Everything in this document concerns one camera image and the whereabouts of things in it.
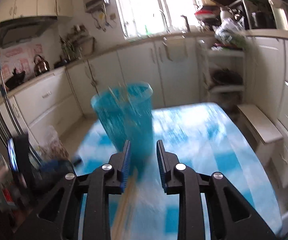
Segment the green vegetables plastic bag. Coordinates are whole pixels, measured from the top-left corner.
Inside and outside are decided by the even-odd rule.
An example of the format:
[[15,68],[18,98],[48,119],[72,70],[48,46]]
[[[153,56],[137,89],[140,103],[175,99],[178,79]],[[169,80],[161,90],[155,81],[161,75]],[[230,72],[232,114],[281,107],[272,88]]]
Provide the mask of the green vegetables plastic bag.
[[245,48],[247,43],[245,36],[241,34],[243,26],[231,18],[225,18],[215,30],[215,38],[224,45],[235,45]]

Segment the white lower kitchen cabinets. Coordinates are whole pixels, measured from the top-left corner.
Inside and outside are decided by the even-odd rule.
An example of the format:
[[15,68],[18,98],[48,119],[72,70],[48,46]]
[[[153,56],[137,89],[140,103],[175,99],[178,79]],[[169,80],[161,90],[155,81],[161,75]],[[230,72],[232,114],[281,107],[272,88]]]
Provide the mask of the white lower kitchen cabinets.
[[145,42],[54,70],[25,88],[9,94],[0,111],[11,133],[13,120],[42,142],[49,126],[65,134],[81,118],[91,116],[91,98],[123,83],[146,82],[153,90],[153,108],[199,101],[196,39],[174,37]]

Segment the floral plastic bag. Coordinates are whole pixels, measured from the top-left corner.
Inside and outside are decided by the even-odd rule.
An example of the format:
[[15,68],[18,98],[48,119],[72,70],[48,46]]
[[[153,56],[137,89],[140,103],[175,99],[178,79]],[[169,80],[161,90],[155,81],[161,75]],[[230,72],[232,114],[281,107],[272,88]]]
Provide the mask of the floral plastic bag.
[[39,144],[39,149],[44,161],[69,159],[69,154],[53,126],[47,126],[41,144]]

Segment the black wok on stove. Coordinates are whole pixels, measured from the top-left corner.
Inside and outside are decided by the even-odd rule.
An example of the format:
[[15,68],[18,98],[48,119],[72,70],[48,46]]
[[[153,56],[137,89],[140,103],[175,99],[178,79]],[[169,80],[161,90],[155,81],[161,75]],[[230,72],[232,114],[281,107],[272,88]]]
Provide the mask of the black wok on stove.
[[24,83],[25,71],[18,72],[16,68],[13,69],[12,76],[5,82],[5,86],[9,91],[17,88]]

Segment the metal kettle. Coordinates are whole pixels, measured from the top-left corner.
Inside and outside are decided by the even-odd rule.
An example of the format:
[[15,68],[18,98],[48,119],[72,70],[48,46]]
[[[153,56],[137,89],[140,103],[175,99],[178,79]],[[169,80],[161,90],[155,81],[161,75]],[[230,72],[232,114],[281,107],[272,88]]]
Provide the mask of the metal kettle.
[[44,73],[47,73],[50,71],[49,63],[41,56],[41,55],[35,55],[34,57],[34,75],[40,76]]

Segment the blue white checkered tablecloth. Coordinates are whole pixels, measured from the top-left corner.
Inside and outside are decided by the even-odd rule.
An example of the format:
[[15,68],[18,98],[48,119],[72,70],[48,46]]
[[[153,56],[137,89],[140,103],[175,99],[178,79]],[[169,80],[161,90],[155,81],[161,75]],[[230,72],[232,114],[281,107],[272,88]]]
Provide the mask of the blue white checkered tablecloth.
[[[200,103],[152,110],[153,152],[144,174],[137,179],[137,197],[129,239],[176,239],[179,197],[164,193],[156,142],[196,172],[221,172],[243,194],[274,233],[282,229],[279,205],[269,178],[237,126],[215,103]],[[77,154],[84,175],[106,163],[116,148],[97,121],[87,132]],[[110,222],[114,222],[121,196],[110,198]]]

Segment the teal perforated utensil holder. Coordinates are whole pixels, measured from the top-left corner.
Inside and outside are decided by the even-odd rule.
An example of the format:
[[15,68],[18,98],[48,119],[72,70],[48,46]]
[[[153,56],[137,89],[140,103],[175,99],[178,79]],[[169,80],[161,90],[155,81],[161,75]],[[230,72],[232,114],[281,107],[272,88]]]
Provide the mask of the teal perforated utensil holder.
[[144,174],[153,152],[153,90],[146,82],[128,83],[91,98],[91,106],[118,151],[130,141],[130,173]]

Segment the bamboo chopstick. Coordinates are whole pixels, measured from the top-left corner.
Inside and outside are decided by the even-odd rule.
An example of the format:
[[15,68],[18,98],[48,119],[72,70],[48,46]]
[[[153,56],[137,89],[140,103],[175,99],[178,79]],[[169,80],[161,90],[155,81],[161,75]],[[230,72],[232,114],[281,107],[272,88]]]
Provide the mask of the bamboo chopstick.
[[128,178],[127,186],[117,207],[113,226],[111,227],[111,239],[130,238],[130,228],[137,197],[137,175],[138,171],[135,168],[133,174]]

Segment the white storage shelf rack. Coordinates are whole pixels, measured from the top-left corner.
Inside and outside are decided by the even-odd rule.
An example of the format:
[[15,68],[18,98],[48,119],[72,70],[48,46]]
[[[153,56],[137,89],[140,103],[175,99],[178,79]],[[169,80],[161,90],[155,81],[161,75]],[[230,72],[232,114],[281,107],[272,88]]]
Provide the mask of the white storage shelf rack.
[[243,50],[215,49],[214,38],[196,39],[203,102],[215,102],[223,108],[244,100],[246,70]]

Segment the white upper cabinets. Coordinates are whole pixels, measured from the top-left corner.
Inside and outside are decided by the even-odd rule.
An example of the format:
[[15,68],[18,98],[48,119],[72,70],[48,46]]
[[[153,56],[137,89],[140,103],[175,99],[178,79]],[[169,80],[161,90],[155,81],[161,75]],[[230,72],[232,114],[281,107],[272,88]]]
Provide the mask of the white upper cabinets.
[[72,17],[72,0],[0,0],[0,23],[36,16]]

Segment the white small stool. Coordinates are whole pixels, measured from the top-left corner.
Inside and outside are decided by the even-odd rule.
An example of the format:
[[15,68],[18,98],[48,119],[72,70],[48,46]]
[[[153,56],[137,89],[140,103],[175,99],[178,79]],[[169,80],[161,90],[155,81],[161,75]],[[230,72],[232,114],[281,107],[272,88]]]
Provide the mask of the white small stool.
[[283,136],[271,120],[255,105],[237,106],[241,122],[254,138],[253,149],[263,167],[268,166],[277,147],[283,142]]

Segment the range hood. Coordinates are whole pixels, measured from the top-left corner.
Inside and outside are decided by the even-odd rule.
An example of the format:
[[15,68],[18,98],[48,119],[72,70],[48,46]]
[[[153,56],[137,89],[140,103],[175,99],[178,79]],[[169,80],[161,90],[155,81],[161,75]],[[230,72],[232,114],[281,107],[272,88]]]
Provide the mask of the range hood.
[[40,37],[57,20],[57,16],[36,16],[0,22],[0,49],[16,46]]

